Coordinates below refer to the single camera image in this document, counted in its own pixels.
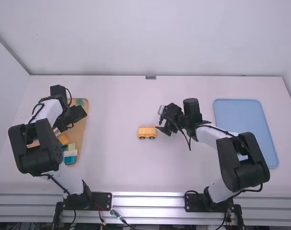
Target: black clamp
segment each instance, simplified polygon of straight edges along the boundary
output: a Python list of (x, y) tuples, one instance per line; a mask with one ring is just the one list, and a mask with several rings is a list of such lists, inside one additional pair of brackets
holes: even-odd
[(63, 202), (57, 202), (56, 203), (54, 219), (53, 219), (53, 223), (52, 223), (52, 226), (51, 226), (52, 230), (58, 230), (58, 228), (59, 228), (60, 215), (62, 213), (62, 207), (63, 207)]
[(237, 216), (237, 225), (239, 227), (240, 230), (244, 230), (245, 229), (245, 225), (244, 225), (244, 221), (242, 218), (242, 210), (241, 210), (241, 205), (239, 204), (235, 204), (234, 205), (234, 213)]

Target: white wall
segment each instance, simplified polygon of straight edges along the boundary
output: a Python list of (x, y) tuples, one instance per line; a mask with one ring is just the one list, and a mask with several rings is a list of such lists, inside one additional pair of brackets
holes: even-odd
[(291, 0), (2, 0), (0, 35), (32, 74), (282, 75)]
[(0, 43), (0, 153), (29, 74)]

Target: table surface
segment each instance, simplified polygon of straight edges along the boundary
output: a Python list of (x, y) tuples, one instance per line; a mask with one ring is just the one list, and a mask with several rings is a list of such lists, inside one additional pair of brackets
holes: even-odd
[[(190, 152), (180, 133), (139, 140), (138, 127), (158, 125), (159, 105), (182, 107), (190, 97), (198, 98), (203, 118), (215, 124), (215, 99), (244, 98), (262, 103), (279, 158), (257, 196), (291, 197), (291, 99), (281, 77), (31, 76), (12, 124), (23, 123), (56, 84), (89, 101), (80, 160), (70, 168), (93, 191), (201, 192), (220, 177), (217, 152), (196, 142)], [(17, 170), (7, 139), (0, 156), (0, 194), (60, 193), (52, 183)]]

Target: cable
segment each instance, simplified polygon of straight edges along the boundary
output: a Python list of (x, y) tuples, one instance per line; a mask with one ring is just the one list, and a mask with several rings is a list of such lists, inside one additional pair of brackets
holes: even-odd
[(14, 228), (14, 230), (17, 229), (17, 226), (19, 226), (19, 224), (21, 224), (21, 222), (18, 222), (16, 225), (12, 226), (8, 230), (12, 230), (13, 228)]
[[(40, 105), (41, 107), (38, 109), (38, 111), (34, 114), (34, 111), (35, 111), (35, 108)], [(34, 108), (32, 109), (32, 113), (31, 115), (33, 115), (31, 117), (31, 119), (28, 121), (28, 125), (36, 118), (36, 116), (39, 114), (39, 112), (43, 109), (45, 105), (43, 103), (38, 103), (34, 106)], [(27, 152), (27, 134), (28, 134), (28, 127), (26, 126), (26, 129), (25, 129), (25, 136), (24, 136), (24, 142), (25, 142), (25, 146), (26, 146), (26, 151), (25, 151), (25, 155), (26, 155), (26, 152)]]
[(70, 93), (68, 88), (65, 88), (65, 90), (67, 90), (69, 92), (69, 95), (70, 95), (70, 103), (68, 104), (68, 106), (70, 106), (72, 104), (72, 94)]
[(68, 192), (68, 190), (65, 189), (52, 175), (50, 175), (50, 174), (41, 174), (39, 176), (47, 176), (47, 179), (48, 180), (51, 179), (53, 182), (55, 182), (56, 185), (58, 185), (63, 190), (64, 193), (70, 195), (70, 193)]
[(179, 131), (184, 135), (186, 141), (187, 141), (187, 144), (188, 144), (188, 147), (189, 147), (189, 150), (191, 151), (191, 147), (190, 147), (190, 141), (188, 141), (187, 137), (185, 136), (184, 132), (182, 131), (182, 129), (179, 129)]
[(225, 223), (225, 220), (226, 220), (226, 213), (227, 213), (227, 210), (225, 210), (224, 218), (223, 218), (223, 222), (222, 222), (222, 224), (221, 224), (219, 227), (217, 227), (215, 230), (220, 229), (220, 228), (223, 226), (223, 224)]
[(70, 226), (72, 225), (72, 223), (74, 223), (75, 220), (76, 220), (76, 210), (74, 210), (74, 219), (73, 219), (73, 221), (71, 222)]
[(235, 194), (235, 195), (229, 197), (228, 200), (233, 199), (233, 198), (235, 198), (236, 196), (240, 195), (241, 193), (245, 193), (245, 192), (254, 192), (254, 193), (259, 193), (259, 192), (262, 191), (262, 188), (263, 188), (263, 184), (261, 183), (261, 184), (260, 184), (260, 188), (257, 189), (257, 190), (253, 190), (253, 189), (243, 189), (243, 190), (241, 190), (239, 193), (237, 193), (237, 194)]
[(190, 149), (191, 149), (191, 138), (192, 138), (192, 136), (189, 137), (189, 146), (190, 146)]
[(194, 191), (194, 190), (188, 190), (188, 191), (185, 192), (185, 196), (186, 196), (188, 193), (199, 194), (197, 191)]
[(99, 219), (101, 220), (101, 223), (102, 223), (102, 225), (104, 225), (104, 226), (106, 226), (106, 221), (104, 221), (104, 219), (102, 218), (102, 216), (101, 216), (101, 211), (99, 210), (101, 207), (98, 205), (98, 204), (96, 204), (97, 205), (97, 210), (98, 210), (98, 215), (99, 215)]

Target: connector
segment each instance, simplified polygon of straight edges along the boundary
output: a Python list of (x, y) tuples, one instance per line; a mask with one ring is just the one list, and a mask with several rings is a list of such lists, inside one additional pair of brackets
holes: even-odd
[(111, 214), (112, 216), (116, 216), (120, 221), (123, 221), (122, 216), (121, 216), (117, 211), (115, 211), (114, 209), (112, 209), (112, 210), (110, 211), (110, 214)]

